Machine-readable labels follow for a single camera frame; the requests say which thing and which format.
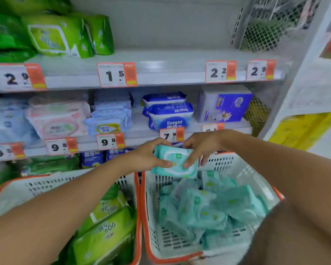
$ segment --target hand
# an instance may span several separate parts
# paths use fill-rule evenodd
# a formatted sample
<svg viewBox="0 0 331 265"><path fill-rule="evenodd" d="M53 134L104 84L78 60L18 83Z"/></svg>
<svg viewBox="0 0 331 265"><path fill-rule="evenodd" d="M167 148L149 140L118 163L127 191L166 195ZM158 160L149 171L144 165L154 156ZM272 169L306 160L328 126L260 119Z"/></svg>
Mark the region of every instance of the hand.
<svg viewBox="0 0 331 265"><path fill-rule="evenodd" d="M159 137L142 144L133 151L119 156L120 160L122 159L122 165L125 166L128 174L151 170L155 166L164 168L172 167L173 163L171 161L157 159L157 157L153 156L154 148L160 144L172 146L170 142Z"/></svg>
<svg viewBox="0 0 331 265"><path fill-rule="evenodd" d="M203 158L200 165L204 166L212 153L216 151L227 151L228 149L223 146L223 141L231 131L232 130L224 129L192 134L191 137L184 142L183 148L192 148L194 151L186 159L183 167L188 168L201 156L203 156Z"/></svg>

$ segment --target metal grid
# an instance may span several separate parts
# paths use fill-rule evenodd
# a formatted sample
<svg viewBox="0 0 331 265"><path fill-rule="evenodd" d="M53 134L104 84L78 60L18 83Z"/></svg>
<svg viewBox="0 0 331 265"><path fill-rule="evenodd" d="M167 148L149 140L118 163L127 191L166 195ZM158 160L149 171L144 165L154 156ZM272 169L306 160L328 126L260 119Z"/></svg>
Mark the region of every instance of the metal grid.
<svg viewBox="0 0 331 265"><path fill-rule="evenodd" d="M240 50L284 54L291 43L301 43L299 38L305 35L318 5L319 0L298 4L292 0L255 0Z"/></svg>
<svg viewBox="0 0 331 265"><path fill-rule="evenodd" d="M257 97L253 97L244 114L244 119L250 122L252 127L251 135L258 137L267 122L271 109L264 105Z"/></svg>

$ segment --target price tag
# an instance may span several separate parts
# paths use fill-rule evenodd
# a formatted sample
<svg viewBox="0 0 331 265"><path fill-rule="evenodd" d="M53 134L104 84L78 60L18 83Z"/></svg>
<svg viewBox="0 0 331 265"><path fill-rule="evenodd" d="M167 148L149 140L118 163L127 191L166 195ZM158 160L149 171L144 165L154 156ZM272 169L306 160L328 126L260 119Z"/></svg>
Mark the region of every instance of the price tag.
<svg viewBox="0 0 331 265"><path fill-rule="evenodd" d="M247 80L273 80L276 60L250 60L246 71Z"/></svg>
<svg viewBox="0 0 331 265"><path fill-rule="evenodd" d="M78 152L77 142L74 137L46 139L45 145L51 156Z"/></svg>
<svg viewBox="0 0 331 265"><path fill-rule="evenodd" d="M136 66L133 62L98 63L97 69L102 88L137 86Z"/></svg>
<svg viewBox="0 0 331 265"><path fill-rule="evenodd" d="M202 126L202 132L222 130L224 128L225 128L225 123L208 124Z"/></svg>
<svg viewBox="0 0 331 265"><path fill-rule="evenodd" d="M124 133L100 134L96 135L98 149L109 150L125 148Z"/></svg>
<svg viewBox="0 0 331 265"><path fill-rule="evenodd" d="M47 88L38 64L0 63L0 85L6 91L32 91Z"/></svg>
<svg viewBox="0 0 331 265"><path fill-rule="evenodd" d="M24 157L23 143L0 144L0 161L16 160Z"/></svg>
<svg viewBox="0 0 331 265"><path fill-rule="evenodd" d="M236 61L208 61L206 63L206 83L221 83L235 80Z"/></svg>
<svg viewBox="0 0 331 265"><path fill-rule="evenodd" d="M166 128L159 131L159 136L170 143L184 141L184 127Z"/></svg>

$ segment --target blue wet wipes pack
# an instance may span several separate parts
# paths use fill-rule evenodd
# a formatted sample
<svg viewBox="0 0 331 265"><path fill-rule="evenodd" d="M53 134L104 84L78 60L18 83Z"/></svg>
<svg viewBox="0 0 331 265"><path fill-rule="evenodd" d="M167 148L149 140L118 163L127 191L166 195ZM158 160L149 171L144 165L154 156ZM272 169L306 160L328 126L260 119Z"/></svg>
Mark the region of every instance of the blue wet wipes pack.
<svg viewBox="0 0 331 265"><path fill-rule="evenodd" d="M85 151L81 153L82 168L92 168L104 163L102 151Z"/></svg>
<svg viewBox="0 0 331 265"><path fill-rule="evenodd" d="M149 128L159 131L164 128L187 127L194 113L189 102L155 104L149 107Z"/></svg>
<svg viewBox="0 0 331 265"><path fill-rule="evenodd" d="M172 93L162 93L162 94L149 94L143 96L143 102L145 107L142 111L142 115L148 116L148 108L154 104L171 104L185 102L186 94L178 91Z"/></svg>
<svg viewBox="0 0 331 265"><path fill-rule="evenodd" d="M124 148L124 149L111 149L106 151L106 160L109 161L116 156L132 151L133 148Z"/></svg>

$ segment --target dark blue package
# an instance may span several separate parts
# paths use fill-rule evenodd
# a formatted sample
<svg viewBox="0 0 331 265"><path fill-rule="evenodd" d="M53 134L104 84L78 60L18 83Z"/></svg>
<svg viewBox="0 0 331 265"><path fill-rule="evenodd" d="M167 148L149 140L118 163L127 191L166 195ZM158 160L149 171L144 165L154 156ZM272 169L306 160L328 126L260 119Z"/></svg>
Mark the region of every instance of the dark blue package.
<svg viewBox="0 0 331 265"><path fill-rule="evenodd" d="M104 163L103 151L85 151L81 153L82 168L92 168Z"/></svg>
<svg viewBox="0 0 331 265"><path fill-rule="evenodd" d="M133 150L133 148L107 150L106 151L106 160L109 161L120 154L128 153L129 151L132 151L132 150Z"/></svg>

